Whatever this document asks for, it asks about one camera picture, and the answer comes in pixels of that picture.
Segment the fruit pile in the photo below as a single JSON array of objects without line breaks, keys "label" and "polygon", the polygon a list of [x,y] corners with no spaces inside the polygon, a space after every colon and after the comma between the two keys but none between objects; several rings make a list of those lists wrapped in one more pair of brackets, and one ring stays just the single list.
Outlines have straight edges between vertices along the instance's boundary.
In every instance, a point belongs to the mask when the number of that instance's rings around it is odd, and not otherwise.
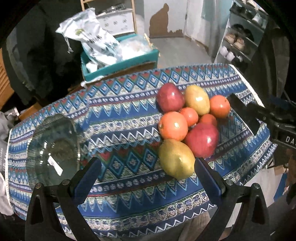
[{"label": "fruit pile", "polygon": [[156,100],[164,112],[158,123],[164,139],[159,148],[161,167],[178,180],[188,178],[194,172],[195,157],[214,154],[219,141],[217,118],[228,116],[230,104],[221,95],[209,99],[197,85],[188,86],[183,95],[172,83],[160,88]]}]

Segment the white door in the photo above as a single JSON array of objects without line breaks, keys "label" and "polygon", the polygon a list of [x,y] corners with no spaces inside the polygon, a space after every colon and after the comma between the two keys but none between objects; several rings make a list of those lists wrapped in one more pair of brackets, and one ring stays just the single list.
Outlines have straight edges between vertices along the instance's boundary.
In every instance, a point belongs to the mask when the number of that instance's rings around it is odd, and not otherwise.
[{"label": "white door", "polygon": [[187,0],[144,0],[145,32],[150,38],[184,35]]}]

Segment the red apple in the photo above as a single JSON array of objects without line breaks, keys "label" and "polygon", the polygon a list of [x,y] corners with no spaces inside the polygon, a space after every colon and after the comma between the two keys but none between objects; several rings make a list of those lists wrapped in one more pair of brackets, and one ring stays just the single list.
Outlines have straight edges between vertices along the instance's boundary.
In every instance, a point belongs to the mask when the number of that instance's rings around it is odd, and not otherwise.
[{"label": "red apple", "polygon": [[209,123],[198,123],[184,139],[195,157],[208,158],[214,154],[219,141],[217,128]]},{"label": "red apple", "polygon": [[181,91],[172,83],[164,84],[157,93],[156,100],[161,110],[166,113],[178,111],[185,105]]}]

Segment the teal box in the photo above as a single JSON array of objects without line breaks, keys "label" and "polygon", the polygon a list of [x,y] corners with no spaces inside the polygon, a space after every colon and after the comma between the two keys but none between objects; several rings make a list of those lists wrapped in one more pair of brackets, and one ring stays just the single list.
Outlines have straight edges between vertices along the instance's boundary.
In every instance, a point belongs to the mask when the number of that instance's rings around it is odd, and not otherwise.
[{"label": "teal box", "polygon": [[[120,42],[122,40],[128,39],[130,37],[134,37],[134,36],[136,36],[136,34],[125,35],[125,36],[121,36],[121,37],[116,38],[116,39]],[[97,71],[95,71],[93,73],[89,73],[89,71],[86,68],[86,64],[90,61],[90,59],[88,58],[88,56],[86,55],[85,52],[82,52],[82,54],[81,54],[82,73],[83,73],[85,81],[91,81],[91,80],[97,78],[98,76],[109,75],[109,74],[118,72],[120,70],[130,68],[130,67],[135,66],[135,65],[143,64],[145,62],[155,61],[155,66],[154,67],[157,68],[158,55],[159,55],[159,50],[158,49],[153,49],[151,52],[149,52],[147,54],[144,54],[144,55],[141,55],[141,56],[138,56],[138,57],[135,57],[135,58],[127,59],[127,60],[124,60],[122,62],[100,68],[100,69],[98,69]]]}]

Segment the blue tablecloth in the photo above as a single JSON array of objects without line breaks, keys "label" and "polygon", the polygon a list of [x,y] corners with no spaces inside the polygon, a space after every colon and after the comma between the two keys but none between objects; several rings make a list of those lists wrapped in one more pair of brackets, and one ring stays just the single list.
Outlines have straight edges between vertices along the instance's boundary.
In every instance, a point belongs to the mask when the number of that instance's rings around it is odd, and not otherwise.
[{"label": "blue tablecloth", "polygon": [[[154,69],[101,81],[43,108],[15,126],[8,147],[6,179],[10,203],[23,219],[32,195],[26,172],[26,148],[36,126],[62,113],[75,122],[81,145],[81,165],[92,156],[102,161],[102,174],[79,210],[99,236],[130,237],[174,227],[213,207],[198,178],[166,175],[157,160],[161,138],[155,96],[172,82],[180,90],[196,84],[209,97],[236,95],[245,103],[254,92],[235,68],[224,64]],[[243,185],[265,164],[276,146],[264,123],[256,136],[231,112],[219,127],[220,144],[207,161],[223,177]],[[62,210],[58,217],[71,232]]]}]

